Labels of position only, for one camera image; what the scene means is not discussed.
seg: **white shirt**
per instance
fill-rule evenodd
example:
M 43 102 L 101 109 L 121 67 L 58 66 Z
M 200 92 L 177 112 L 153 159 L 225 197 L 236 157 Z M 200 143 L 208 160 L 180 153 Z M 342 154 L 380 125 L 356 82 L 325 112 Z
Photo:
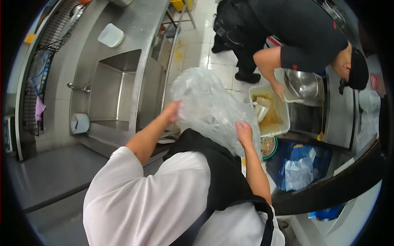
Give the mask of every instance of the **white shirt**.
M 210 169 L 199 152 L 175 154 L 155 175 L 144 177 L 133 152 L 120 147 L 86 193 L 83 218 L 90 246 L 170 245 L 205 210 L 209 185 Z M 252 203 L 215 211 L 193 245 L 260 245 L 267 218 Z M 284 245 L 275 217 L 273 224 L 271 245 Z

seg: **black shoe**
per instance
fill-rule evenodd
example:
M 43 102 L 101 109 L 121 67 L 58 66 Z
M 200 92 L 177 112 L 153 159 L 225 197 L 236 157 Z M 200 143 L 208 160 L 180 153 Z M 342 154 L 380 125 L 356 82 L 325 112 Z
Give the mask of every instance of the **black shoe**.
M 260 77 L 261 75 L 259 74 L 240 74 L 239 72 L 235 74 L 236 80 L 244 81 L 251 84 L 257 84 L 260 81 Z
M 223 44 L 223 45 L 214 44 L 214 46 L 211 49 L 212 53 L 214 53 L 214 54 L 225 51 L 225 50 L 231 50 L 231 47 L 228 44 Z

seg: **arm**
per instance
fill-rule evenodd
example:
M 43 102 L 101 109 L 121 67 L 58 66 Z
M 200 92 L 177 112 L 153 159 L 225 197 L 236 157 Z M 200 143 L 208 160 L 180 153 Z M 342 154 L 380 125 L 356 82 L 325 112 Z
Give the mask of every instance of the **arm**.
M 157 140 L 162 135 L 165 128 L 178 120 L 177 112 L 181 101 L 170 102 L 163 112 L 149 123 L 144 129 L 137 132 L 127 142 L 128 147 L 138 158 L 142 165 L 151 157 Z
M 252 127 L 248 123 L 242 125 L 236 122 L 238 140 L 240 141 L 246 156 L 246 180 L 252 189 L 253 194 L 264 198 L 269 205 L 272 205 L 271 192 L 267 175 L 261 167 L 252 141 Z
M 253 55 L 253 60 L 261 74 L 271 84 L 273 91 L 282 101 L 284 86 L 276 80 L 273 71 L 274 68 L 281 67 L 281 47 L 259 50 Z

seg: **white tile floor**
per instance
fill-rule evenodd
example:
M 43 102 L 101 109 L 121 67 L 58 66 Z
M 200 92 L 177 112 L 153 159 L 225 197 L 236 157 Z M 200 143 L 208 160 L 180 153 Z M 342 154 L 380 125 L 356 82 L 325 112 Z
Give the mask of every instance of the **white tile floor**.
M 234 52 L 230 50 L 213 54 L 211 51 L 215 37 L 212 25 L 216 7 L 215 0 L 195 0 L 192 14 L 197 28 L 194 29 L 191 22 L 181 23 L 182 29 L 177 39 L 167 84 L 171 85 L 182 71 L 188 68 L 203 67 L 212 70 L 224 88 L 236 99 L 246 102 L 248 100 L 247 92 L 254 85 L 234 78 L 238 72 L 236 67 L 238 59 Z M 173 14 L 175 20 L 178 20 L 179 16 L 178 12 Z M 187 20 L 188 18 L 189 16 L 185 13 L 183 19 Z M 268 81 L 262 77 L 259 84 L 266 83 Z M 170 101 L 168 92 L 169 89 L 166 90 L 165 103 Z

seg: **metal shelf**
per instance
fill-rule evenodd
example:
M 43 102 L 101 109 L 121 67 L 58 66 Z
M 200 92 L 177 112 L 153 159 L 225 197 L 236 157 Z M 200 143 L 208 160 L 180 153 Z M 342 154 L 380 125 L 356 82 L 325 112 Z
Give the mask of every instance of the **metal shelf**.
M 24 131 L 30 134 L 39 136 L 44 132 L 43 114 L 41 114 L 41 120 L 36 121 L 35 119 L 36 100 L 39 96 L 41 101 L 44 102 L 46 80 L 53 57 L 70 39 L 79 18 L 89 5 L 88 3 L 82 6 L 72 18 L 72 11 L 78 4 L 80 4 L 79 0 L 64 0 L 61 2 L 58 9 L 54 8 L 52 10 L 52 15 L 47 22 L 42 23 L 42 25 L 45 25 L 45 28 L 41 29 L 42 34 L 36 34 L 39 41 L 34 52 L 31 53 L 32 59 L 27 70 L 22 104 L 22 127 Z M 40 60 L 44 64 L 42 69 L 36 68 L 37 63 L 32 62 L 35 60 Z

